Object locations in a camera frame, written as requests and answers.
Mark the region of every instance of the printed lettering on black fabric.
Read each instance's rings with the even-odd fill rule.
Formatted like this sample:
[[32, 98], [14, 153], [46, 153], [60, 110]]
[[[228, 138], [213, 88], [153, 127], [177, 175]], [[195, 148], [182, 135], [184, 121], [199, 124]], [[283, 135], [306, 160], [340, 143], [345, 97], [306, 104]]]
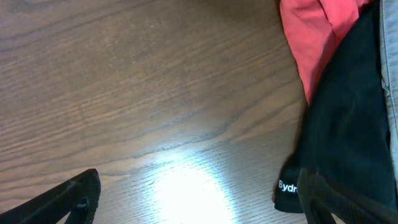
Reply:
[[283, 192], [285, 192], [286, 190], [288, 192], [292, 192], [292, 193], [298, 193], [299, 190], [297, 189], [297, 187], [294, 184], [284, 184], [283, 181], [279, 180], [279, 188], [282, 189]]

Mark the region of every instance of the gray denim cloth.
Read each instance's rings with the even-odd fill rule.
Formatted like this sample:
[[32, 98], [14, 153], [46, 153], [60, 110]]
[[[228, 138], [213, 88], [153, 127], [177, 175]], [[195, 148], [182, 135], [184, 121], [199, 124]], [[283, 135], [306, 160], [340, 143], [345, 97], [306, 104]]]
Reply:
[[390, 126], [390, 152], [398, 180], [398, 1], [381, 0], [380, 51], [382, 86]]

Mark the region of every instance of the red fabric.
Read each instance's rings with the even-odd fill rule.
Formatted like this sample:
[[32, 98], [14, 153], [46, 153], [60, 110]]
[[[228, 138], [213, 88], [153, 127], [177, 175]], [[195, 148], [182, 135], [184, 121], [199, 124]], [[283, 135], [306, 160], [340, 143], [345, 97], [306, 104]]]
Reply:
[[308, 104], [337, 46], [371, 0], [281, 0], [284, 32]]

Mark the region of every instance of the black fabric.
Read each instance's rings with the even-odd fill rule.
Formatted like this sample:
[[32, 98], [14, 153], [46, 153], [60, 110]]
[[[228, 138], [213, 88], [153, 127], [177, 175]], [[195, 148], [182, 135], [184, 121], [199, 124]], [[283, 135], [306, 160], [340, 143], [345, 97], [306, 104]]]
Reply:
[[379, 55], [379, 3], [349, 31], [322, 74], [295, 153], [282, 167], [275, 208], [301, 213], [303, 167], [396, 209]]

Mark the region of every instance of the wood grain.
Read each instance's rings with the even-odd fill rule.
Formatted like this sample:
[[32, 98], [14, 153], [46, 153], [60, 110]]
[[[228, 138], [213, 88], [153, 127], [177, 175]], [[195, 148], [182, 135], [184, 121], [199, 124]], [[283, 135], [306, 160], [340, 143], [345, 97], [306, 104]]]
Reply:
[[305, 104], [272, 0], [1, 0], [0, 212], [88, 168], [95, 223], [273, 209]]

